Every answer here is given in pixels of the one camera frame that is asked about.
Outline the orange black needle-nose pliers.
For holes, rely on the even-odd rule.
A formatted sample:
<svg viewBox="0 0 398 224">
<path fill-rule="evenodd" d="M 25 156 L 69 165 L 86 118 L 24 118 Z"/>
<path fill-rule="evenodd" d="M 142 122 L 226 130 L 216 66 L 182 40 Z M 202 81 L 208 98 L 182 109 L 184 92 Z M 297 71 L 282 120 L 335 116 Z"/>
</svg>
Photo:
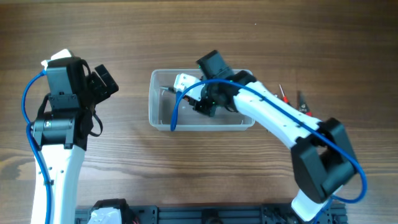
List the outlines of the orange black needle-nose pliers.
<svg viewBox="0 0 398 224">
<path fill-rule="evenodd" d="M 175 92 L 174 87 L 169 87 L 169 86 L 160 86 L 159 87 L 161 90 L 169 91 L 169 92 Z"/>
</svg>

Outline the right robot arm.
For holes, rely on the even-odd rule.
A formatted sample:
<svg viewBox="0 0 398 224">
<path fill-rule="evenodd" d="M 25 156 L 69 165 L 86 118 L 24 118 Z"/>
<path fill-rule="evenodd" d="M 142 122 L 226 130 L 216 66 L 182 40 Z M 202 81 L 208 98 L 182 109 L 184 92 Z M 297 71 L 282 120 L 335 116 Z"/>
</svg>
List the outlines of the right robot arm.
<svg viewBox="0 0 398 224">
<path fill-rule="evenodd" d="M 194 109 L 213 116 L 226 107 L 250 117 L 289 150 L 299 187 L 291 207 L 301 221 L 316 223 L 337 192 L 356 174 L 362 179 L 360 195 L 342 202 L 356 203 L 367 191 L 365 174 L 356 158 L 345 127 L 335 118 L 321 121 L 276 98 L 245 70 L 234 72 L 214 50 L 197 60 L 203 73 L 200 99 Z"/>
</svg>

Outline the red handled snips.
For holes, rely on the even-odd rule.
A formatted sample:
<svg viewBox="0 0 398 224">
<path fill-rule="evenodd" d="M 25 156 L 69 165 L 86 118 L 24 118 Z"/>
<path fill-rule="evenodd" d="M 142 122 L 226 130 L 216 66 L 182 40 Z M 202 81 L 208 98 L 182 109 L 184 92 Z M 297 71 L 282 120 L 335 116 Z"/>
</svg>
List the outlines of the red handled snips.
<svg viewBox="0 0 398 224">
<path fill-rule="evenodd" d="M 307 116 L 313 116 L 301 91 L 298 91 L 298 110 Z"/>
</svg>

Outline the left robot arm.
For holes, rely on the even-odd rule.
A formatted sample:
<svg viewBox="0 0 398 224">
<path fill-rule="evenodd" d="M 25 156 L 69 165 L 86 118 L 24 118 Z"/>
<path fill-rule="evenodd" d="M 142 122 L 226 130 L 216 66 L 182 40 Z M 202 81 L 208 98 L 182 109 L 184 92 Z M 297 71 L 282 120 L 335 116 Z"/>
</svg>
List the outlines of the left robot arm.
<svg viewBox="0 0 398 224">
<path fill-rule="evenodd" d="M 88 136 L 99 121 L 95 107 L 119 90 L 104 65 L 90 70 L 80 57 L 42 62 L 49 93 L 26 132 L 35 157 L 31 223 L 73 223 L 78 179 Z"/>
</svg>

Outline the red black screwdriver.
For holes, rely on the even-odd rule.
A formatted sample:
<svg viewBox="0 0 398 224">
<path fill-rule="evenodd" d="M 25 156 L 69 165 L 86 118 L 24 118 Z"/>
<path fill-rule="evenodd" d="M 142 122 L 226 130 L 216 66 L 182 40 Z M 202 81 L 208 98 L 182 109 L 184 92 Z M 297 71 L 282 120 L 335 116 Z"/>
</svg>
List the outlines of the red black screwdriver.
<svg viewBox="0 0 398 224">
<path fill-rule="evenodd" d="M 287 98 L 287 96 L 285 95 L 285 92 L 284 92 L 284 90 L 283 90 L 281 84 L 279 84 L 279 89 L 280 89 L 280 93 L 281 93 L 281 95 L 282 95 L 282 101 L 283 101 L 284 103 L 290 105 L 290 101 L 289 101 L 289 99 Z"/>
</svg>

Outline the clear plastic container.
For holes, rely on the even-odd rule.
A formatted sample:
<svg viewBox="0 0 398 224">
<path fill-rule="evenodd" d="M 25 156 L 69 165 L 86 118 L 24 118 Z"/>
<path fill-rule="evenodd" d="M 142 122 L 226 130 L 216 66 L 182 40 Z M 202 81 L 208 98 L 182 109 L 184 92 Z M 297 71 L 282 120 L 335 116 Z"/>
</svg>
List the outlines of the clear plastic container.
<svg viewBox="0 0 398 224">
<path fill-rule="evenodd" d="M 176 94 L 164 89 L 172 87 L 178 74 L 200 78 L 200 69 L 158 69 L 154 70 L 149 87 L 149 122 L 159 131 L 170 131 L 172 112 L 176 102 Z M 214 117 L 207 117 L 192 109 L 186 100 L 182 100 L 178 108 L 176 131 L 245 131 L 253 126 L 252 118 L 239 113 L 232 113 L 218 108 Z"/>
</svg>

